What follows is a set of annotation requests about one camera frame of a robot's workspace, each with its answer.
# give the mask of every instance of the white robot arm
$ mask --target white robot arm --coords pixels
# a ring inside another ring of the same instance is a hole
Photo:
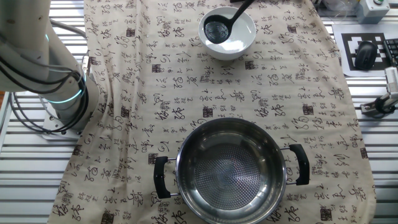
[[[50,2],[0,0],[0,90],[38,93],[64,124],[54,132],[79,131],[97,105],[98,88],[52,29]]]

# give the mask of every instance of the black pot handle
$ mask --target black pot handle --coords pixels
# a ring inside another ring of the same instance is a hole
[[[310,182],[310,163],[301,144],[291,144],[290,150],[296,154],[300,176],[296,180],[296,185],[307,185]]]
[[[175,160],[175,158],[169,159],[167,156],[161,156],[157,157],[155,161],[154,183],[157,197],[159,199],[170,198],[172,196],[180,195],[179,193],[170,194],[170,192],[166,189],[166,185],[164,183],[164,164],[166,164],[166,162],[169,160]]]

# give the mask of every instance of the tablecloth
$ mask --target tablecloth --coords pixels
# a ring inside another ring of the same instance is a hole
[[[375,211],[371,168],[339,50],[309,0],[256,1],[256,39],[219,61],[198,39],[223,0],[87,0],[85,25],[98,106],[65,169],[49,223],[203,223],[181,197],[159,199],[158,156],[216,118],[242,118],[278,145],[302,144],[310,184],[288,185],[264,223],[363,223]],[[298,177],[283,152],[288,181]],[[174,162],[166,186],[178,193]]]

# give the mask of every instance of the ladle handle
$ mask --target ladle handle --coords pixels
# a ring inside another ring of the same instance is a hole
[[[231,19],[231,23],[234,24],[239,16],[254,2],[254,0],[246,0],[242,6],[236,11],[234,17]]]

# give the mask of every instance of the table surface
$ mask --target table surface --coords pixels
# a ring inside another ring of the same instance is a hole
[[[397,3],[391,4],[383,23],[398,24]],[[50,17],[85,29],[82,0],[53,0]],[[328,17],[322,17],[322,21],[333,37],[331,25],[334,22]],[[355,20],[349,17],[339,23],[355,24]],[[54,30],[80,61],[87,51],[86,40],[67,30]],[[346,80],[376,185],[377,206],[373,224],[398,223],[398,112],[378,120],[361,114],[361,103],[386,93],[385,78],[347,77]],[[42,124],[45,110],[37,95],[25,92],[19,93],[18,97],[27,116]],[[45,140],[23,127],[5,103],[2,104],[1,115],[4,115],[4,124],[0,133],[0,223],[46,223],[76,141]]]

